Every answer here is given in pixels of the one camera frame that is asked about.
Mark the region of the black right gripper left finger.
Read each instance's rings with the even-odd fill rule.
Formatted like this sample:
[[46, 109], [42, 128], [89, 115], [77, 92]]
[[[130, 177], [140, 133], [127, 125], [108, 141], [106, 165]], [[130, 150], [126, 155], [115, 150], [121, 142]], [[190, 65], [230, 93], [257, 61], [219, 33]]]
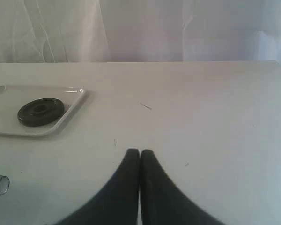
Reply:
[[104, 187], [61, 225], [135, 225], [139, 204], [140, 152], [128, 149]]

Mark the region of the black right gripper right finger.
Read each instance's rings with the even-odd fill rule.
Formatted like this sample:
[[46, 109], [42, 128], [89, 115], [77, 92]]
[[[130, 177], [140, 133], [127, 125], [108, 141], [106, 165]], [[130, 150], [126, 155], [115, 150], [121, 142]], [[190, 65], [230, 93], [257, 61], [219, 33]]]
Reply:
[[140, 158], [140, 205], [144, 225], [220, 225], [176, 187], [151, 150]]

